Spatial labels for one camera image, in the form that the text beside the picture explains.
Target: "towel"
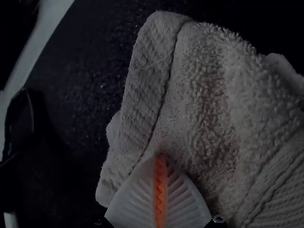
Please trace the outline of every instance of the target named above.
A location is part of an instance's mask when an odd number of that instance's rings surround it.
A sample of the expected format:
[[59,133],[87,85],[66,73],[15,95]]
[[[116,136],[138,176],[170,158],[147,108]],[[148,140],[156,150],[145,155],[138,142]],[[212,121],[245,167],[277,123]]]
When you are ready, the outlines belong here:
[[162,152],[230,225],[302,227],[303,85],[283,56],[155,12],[138,33],[121,109],[106,129],[96,200],[108,206],[132,170]]

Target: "orange zigzag stripe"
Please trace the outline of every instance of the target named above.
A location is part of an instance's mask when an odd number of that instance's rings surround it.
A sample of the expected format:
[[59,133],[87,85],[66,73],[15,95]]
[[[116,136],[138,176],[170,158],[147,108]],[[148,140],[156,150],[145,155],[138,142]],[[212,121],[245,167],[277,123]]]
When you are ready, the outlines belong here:
[[154,212],[156,228],[163,228],[166,211],[166,161],[162,155],[155,158]]

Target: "floor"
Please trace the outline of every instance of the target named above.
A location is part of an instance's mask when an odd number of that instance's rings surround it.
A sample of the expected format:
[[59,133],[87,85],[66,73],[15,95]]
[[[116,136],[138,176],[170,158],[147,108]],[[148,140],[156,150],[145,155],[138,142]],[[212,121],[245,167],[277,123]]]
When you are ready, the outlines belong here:
[[156,10],[231,29],[259,53],[283,54],[304,73],[301,5],[76,0],[25,84],[43,94],[48,120],[40,143],[18,164],[24,227],[83,227],[99,210],[94,197],[108,149],[105,127],[120,108],[137,32]]

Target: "white strip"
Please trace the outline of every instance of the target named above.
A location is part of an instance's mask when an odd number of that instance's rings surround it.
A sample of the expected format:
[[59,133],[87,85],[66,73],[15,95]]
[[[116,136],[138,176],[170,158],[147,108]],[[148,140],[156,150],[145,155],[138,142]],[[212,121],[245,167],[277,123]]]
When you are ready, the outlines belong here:
[[15,213],[4,213],[5,228],[18,228],[18,221]]
[[55,28],[74,0],[41,0],[38,20],[15,67],[0,91],[0,161],[4,149],[4,122],[12,97],[24,86],[32,68]]

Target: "black object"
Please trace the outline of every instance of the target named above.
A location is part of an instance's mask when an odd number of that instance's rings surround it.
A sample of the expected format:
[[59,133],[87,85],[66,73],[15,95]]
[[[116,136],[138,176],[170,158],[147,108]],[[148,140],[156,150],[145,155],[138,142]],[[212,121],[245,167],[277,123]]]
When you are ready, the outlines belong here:
[[5,121],[5,146],[0,162],[0,212],[13,212],[17,197],[14,158],[34,135],[34,111],[28,90],[20,90],[12,99]]
[[227,228],[227,224],[221,215],[216,215],[204,228]]
[[36,24],[38,4],[39,0],[0,0],[0,90]]
[[94,222],[92,228],[114,228],[114,227],[105,217],[102,217]]

